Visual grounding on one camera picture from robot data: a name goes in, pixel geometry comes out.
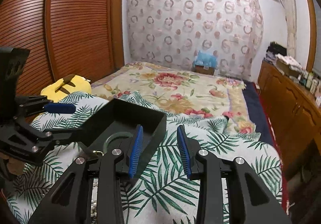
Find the cabinet handle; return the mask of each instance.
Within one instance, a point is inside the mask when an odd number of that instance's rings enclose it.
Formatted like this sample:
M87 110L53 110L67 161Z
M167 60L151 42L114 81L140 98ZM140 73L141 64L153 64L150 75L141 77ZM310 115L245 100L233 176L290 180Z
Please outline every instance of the cabinet handle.
M295 107L293 108L292 113L295 111L296 107L297 107L298 103L295 104Z

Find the cardboard box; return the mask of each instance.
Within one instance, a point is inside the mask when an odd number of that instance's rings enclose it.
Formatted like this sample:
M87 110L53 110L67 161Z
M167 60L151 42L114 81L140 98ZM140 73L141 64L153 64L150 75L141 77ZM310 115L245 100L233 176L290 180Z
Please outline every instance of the cardboard box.
M289 65L283 63L279 59L277 59L276 61L276 67L282 70L287 76L294 76L295 78L297 78L300 74L298 71L291 70Z
M195 65L195 72L203 75L214 75L215 68L205 67L202 65Z

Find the black box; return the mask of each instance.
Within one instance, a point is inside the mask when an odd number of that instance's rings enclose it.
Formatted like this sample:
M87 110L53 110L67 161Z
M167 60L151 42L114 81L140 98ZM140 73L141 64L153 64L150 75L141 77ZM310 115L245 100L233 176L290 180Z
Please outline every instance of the black box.
M135 133L136 126L143 127L142 153L136 176L139 177L155 154L166 133L166 114L120 99L113 99L91 116L75 139L90 150L102 151L105 140L117 132Z

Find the wooden cabinet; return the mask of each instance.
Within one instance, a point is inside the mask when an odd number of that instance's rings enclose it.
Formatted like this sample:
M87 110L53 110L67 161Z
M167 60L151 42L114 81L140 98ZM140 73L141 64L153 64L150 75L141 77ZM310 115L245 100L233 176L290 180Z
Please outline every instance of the wooden cabinet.
M284 169L294 168L297 158L313 139L321 143L318 134L321 132L321 109L304 87L293 83L267 62L262 62L258 84Z
M307 102L302 102L293 117L287 131L281 136L282 141L277 142L282 152L285 165L290 165L317 134L320 126L320 116L314 112Z

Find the wooden door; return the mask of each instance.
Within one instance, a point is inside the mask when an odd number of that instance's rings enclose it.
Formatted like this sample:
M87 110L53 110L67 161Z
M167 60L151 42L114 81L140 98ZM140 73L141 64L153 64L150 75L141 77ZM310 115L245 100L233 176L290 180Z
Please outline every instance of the wooden door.
M319 114L309 103L302 102L298 106L292 127L289 128L285 136L287 141L280 145L285 168L304 151L319 132L320 119Z
M111 42L114 64L117 69L124 66L122 0L111 0Z
M68 74L97 81L112 73L109 0L51 0L52 44L57 78Z
M293 83L287 78L283 78L284 96L282 97L282 105L276 110L276 117L280 123L277 125L275 133L278 145L287 143L288 132L293 128L293 120L301 102L303 102L301 94L294 88Z
M280 116L280 110L283 108L283 99L285 87L283 85L282 75L271 69L271 79L266 85L266 103L268 104L268 115L272 123L275 135L280 133L281 121L283 118Z
M37 95L53 83L45 50L43 5L44 0L3 0L0 5L0 45L30 50L17 94Z
M264 89L266 87L267 82L270 79L270 65L266 63L265 61L262 62L261 70L260 70L260 75L257 80L258 85L260 86L260 90L263 93Z

